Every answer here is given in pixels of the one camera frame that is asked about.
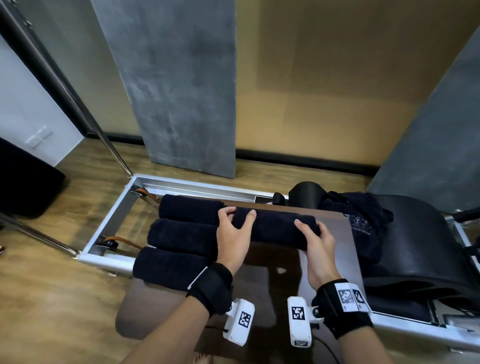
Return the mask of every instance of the black wrist strap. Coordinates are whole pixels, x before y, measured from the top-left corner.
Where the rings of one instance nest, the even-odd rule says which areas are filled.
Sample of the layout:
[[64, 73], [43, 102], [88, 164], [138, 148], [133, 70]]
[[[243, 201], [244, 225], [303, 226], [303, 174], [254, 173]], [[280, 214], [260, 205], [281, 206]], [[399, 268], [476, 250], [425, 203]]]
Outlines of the black wrist strap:
[[213, 263], [195, 280], [187, 292], [187, 297], [192, 296], [199, 300], [208, 310], [210, 317], [213, 314], [223, 315], [232, 305], [232, 281], [232, 274], [224, 265]]
[[365, 326], [373, 327], [370, 316], [366, 312], [344, 312], [338, 297], [335, 283], [348, 283], [346, 279], [336, 279], [321, 286], [312, 306], [318, 306], [321, 316], [325, 317], [324, 324], [329, 328], [336, 339]]

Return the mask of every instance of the white wall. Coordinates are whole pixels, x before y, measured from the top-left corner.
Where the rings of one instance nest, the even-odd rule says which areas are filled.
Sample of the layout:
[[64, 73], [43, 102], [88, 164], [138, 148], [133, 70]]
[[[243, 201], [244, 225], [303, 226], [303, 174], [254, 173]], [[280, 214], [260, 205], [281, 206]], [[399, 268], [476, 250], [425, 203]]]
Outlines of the white wall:
[[[25, 141], [43, 126], [52, 130], [37, 147]], [[0, 37], [0, 137], [55, 166], [83, 136]]]

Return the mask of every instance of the hand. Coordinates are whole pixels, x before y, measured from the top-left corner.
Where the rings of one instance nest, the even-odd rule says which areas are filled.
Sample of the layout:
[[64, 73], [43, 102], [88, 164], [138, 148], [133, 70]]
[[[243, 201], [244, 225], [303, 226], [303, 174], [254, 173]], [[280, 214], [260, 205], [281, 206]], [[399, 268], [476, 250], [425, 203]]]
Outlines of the hand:
[[307, 275], [308, 282], [317, 291], [325, 283], [342, 278], [335, 266], [335, 239], [327, 227], [317, 221], [320, 236], [310, 226], [295, 220], [295, 226], [307, 238]]
[[235, 206], [221, 208], [218, 211], [220, 226], [216, 230], [216, 241], [218, 243], [217, 263], [223, 264], [234, 276], [243, 264], [250, 247], [250, 235], [257, 212], [250, 211], [245, 218], [241, 229], [232, 225], [233, 213], [237, 210]]

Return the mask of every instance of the brown strap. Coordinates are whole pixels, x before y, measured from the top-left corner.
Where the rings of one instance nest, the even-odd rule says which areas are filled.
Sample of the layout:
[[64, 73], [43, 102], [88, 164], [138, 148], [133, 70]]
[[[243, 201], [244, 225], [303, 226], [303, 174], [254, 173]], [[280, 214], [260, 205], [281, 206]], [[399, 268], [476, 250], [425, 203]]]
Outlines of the brown strap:
[[156, 203], [160, 204], [160, 199], [159, 199], [157, 196], [155, 196], [154, 194], [151, 194], [150, 192], [148, 192], [148, 191], [147, 191], [146, 189], [144, 189], [144, 188], [137, 188], [137, 189], [135, 190], [135, 192], [138, 192], [138, 193], [140, 193], [140, 194], [144, 194], [145, 196], [150, 197], [150, 198], [151, 198], [152, 200], [154, 200]]
[[121, 238], [120, 236], [107, 236], [104, 241], [107, 242], [109, 240], [118, 240], [119, 242], [122, 242], [122, 243], [125, 243], [125, 244], [128, 244], [130, 246], [133, 246], [134, 248], [137, 248], [137, 249], [140, 249], [142, 250], [143, 247], [142, 246], [139, 246], [135, 243], [132, 243], [130, 240], [127, 240], [127, 239], [124, 239], [124, 238]]

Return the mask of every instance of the electrical outlet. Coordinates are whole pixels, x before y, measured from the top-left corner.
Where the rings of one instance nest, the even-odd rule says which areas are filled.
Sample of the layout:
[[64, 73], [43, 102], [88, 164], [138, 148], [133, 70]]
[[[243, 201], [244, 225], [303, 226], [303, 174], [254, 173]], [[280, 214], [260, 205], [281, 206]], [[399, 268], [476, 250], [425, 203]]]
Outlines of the electrical outlet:
[[42, 126], [39, 131], [25, 140], [25, 144], [31, 148], [36, 148], [52, 134], [53, 131], [48, 126]]

